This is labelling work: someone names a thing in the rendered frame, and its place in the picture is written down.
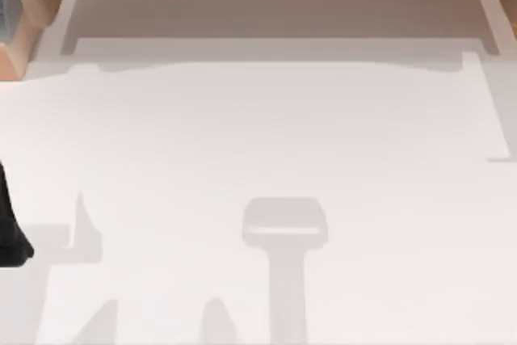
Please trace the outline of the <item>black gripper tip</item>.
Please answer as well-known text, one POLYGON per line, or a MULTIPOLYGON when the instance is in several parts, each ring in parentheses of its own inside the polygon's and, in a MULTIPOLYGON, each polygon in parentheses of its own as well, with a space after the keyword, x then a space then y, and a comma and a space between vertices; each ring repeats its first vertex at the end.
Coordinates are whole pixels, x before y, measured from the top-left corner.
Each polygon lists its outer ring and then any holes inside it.
POLYGON ((0 162, 0 267, 21 267, 32 259, 35 250, 16 220, 0 162))

